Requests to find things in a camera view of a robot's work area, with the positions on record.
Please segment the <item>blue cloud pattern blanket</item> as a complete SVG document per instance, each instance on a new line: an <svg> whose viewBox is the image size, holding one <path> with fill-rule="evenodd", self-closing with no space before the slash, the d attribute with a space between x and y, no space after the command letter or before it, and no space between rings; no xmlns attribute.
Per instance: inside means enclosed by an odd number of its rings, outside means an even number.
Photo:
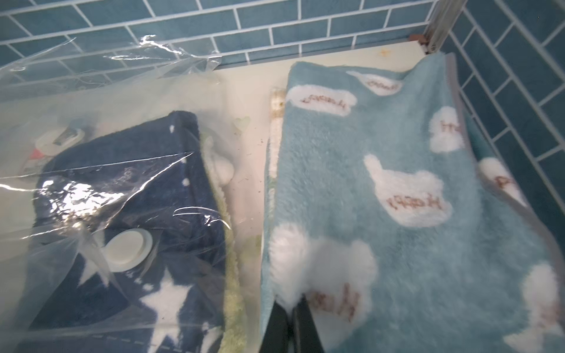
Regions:
<svg viewBox="0 0 565 353"><path fill-rule="evenodd" d="M492 151L486 137L472 116L470 116L466 111L463 113L463 116L465 118L466 131L469 136L470 146L477 161L481 161L487 157L494 157L495 154Z"/></svg>

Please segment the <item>right aluminium corner post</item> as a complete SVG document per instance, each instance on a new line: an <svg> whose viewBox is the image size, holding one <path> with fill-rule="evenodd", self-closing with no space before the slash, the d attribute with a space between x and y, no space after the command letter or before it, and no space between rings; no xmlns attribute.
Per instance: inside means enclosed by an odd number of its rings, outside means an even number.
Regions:
<svg viewBox="0 0 565 353"><path fill-rule="evenodd" d="M428 54L440 50L466 3L466 0L438 0L435 2L430 21L424 31Z"/></svg>

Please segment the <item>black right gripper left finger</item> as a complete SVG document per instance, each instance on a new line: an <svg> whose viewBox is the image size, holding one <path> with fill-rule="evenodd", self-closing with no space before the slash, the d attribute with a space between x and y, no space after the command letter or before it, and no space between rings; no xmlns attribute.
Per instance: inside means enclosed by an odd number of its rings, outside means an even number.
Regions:
<svg viewBox="0 0 565 353"><path fill-rule="evenodd" d="M289 323L285 309L274 302L259 353L287 353Z"/></svg>

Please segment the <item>clear plastic vacuum bag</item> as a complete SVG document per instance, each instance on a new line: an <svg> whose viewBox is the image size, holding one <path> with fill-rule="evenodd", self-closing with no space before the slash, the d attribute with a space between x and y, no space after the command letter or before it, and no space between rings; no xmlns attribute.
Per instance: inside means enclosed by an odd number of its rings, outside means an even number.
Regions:
<svg viewBox="0 0 565 353"><path fill-rule="evenodd" d="M244 351L222 55L77 50L1 64L1 350Z"/></svg>

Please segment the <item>navy blue star blanket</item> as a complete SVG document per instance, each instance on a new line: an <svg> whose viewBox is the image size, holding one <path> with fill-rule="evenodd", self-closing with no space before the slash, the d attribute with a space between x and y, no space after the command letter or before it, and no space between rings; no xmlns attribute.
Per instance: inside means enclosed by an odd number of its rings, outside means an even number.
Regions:
<svg viewBox="0 0 565 353"><path fill-rule="evenodd" d="M63 151L42 170L24 296L4 352L217 352L227 246L195 114ZM102 248L127 229L153 238L111 272Z"/></svg>

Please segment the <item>light blue cloud blanket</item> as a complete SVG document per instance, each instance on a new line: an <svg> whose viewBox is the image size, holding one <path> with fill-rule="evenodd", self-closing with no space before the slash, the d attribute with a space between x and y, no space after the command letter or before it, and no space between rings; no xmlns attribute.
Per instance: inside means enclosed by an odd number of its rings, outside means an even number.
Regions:
<svg viewBox="0 0 565 353"><path fill-rule="evenodd" d="M394 72L295 63L260 283L305 296L325 352L562 352L564 256L494 156L477 161L456 59Z"/></svg>

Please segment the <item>white round bag valve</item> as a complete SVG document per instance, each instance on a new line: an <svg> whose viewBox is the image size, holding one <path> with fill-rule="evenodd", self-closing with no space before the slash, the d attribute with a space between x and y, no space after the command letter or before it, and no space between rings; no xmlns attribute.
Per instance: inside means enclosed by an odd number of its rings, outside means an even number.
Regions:
<svg viewBox="0 0 565 353"><path fill-rule="evenodd" d="M111 272L126 272L147 259L152 251L153 238L145 229L127 229L114 236L102 254Z"/></svg>

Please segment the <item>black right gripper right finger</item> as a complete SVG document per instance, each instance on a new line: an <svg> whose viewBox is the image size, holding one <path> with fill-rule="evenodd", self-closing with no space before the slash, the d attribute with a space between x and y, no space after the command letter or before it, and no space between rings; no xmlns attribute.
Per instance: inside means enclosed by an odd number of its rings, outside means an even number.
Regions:
<svg viewBox="0 0 565 353"><path fill-rule="evenodd" d="M324 353L313 316L305 296L292 311L292 332L296 353Z"/></svg>

